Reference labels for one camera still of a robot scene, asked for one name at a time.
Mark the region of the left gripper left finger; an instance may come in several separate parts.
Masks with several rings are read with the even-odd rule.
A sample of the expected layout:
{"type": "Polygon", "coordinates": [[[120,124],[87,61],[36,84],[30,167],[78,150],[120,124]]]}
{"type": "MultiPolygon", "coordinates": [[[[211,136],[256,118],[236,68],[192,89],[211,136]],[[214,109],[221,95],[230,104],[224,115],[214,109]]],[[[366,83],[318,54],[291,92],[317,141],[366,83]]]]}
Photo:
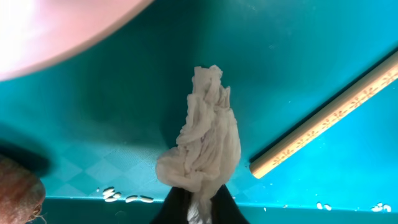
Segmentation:
{"type": "Polygon", "coordinates": [[[183,188],[172,187],[159,213],[150,224],[188,224],[187,213],[191,199],[191,192],[183,188]]]}

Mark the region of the white tissue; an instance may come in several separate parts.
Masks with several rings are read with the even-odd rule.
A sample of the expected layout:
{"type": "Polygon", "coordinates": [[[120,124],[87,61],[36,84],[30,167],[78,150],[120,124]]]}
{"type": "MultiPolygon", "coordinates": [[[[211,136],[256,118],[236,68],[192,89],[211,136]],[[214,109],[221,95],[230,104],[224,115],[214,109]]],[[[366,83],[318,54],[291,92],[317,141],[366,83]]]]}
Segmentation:
{"type": "Polygon", "coordinates": [[[155,170],[163,184],[192,193],[189,223],[211,223],[211,198],[235,171],[241,144],[230,88],[221,84],[222,70],[213,65],[195,67],[194,73],[186,123],[177,145],[157,159],[155,170]]]}

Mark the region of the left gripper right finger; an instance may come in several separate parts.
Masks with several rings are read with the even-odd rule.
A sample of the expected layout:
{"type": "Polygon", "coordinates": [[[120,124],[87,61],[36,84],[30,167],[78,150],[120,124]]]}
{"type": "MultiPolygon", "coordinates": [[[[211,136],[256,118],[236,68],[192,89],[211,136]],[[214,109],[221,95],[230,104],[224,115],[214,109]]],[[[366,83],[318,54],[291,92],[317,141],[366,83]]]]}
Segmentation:
{"type": "Polygon", "coordinates": [[[222,185],[211,198],[211,218],[213,224],[249,224],[236,205],[227,186],[222,185]]]}

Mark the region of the wooden chopstick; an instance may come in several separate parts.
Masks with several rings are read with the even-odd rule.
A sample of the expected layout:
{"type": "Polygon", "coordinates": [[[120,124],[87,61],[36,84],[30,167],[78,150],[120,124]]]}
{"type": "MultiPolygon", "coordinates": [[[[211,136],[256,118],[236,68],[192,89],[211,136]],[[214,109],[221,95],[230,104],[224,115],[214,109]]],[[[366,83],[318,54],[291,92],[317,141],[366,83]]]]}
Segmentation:
{"type": "Polygon", "coordinates": [[[260,179],[397,79],[397,52],[251,163],[260,179]]]}

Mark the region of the pink plate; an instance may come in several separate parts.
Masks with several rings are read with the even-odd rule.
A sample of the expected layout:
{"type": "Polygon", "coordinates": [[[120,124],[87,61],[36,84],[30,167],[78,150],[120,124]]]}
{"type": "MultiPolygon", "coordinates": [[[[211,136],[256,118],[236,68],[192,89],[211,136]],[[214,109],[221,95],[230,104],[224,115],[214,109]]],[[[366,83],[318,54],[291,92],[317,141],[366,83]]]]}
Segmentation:
{"type": "Polygon", "coordinates": [[[152,0],[1,0],[1,80],[28,75],[97,44],[152,0]]]}

